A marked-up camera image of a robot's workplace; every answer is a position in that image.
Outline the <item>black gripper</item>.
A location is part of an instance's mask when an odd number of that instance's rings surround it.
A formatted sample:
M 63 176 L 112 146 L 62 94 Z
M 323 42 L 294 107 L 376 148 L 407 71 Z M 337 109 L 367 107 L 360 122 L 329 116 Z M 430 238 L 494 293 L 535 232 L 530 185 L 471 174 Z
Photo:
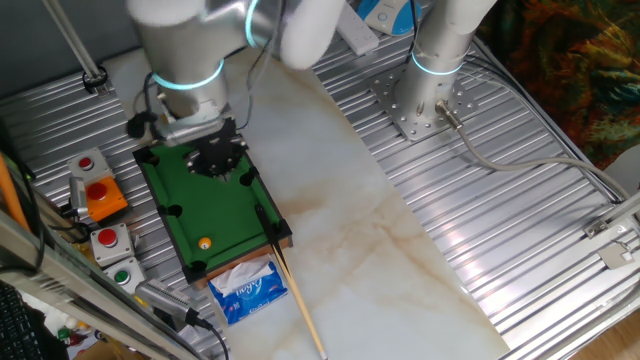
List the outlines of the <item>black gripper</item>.
M 187 154 L 187 169 L 190 173 L 211 178 L 231 173 L 249 149 L 233 117 L 225 118 L 222 128 L 216 133 L 196 139 L 189 145 L 193 150 Z

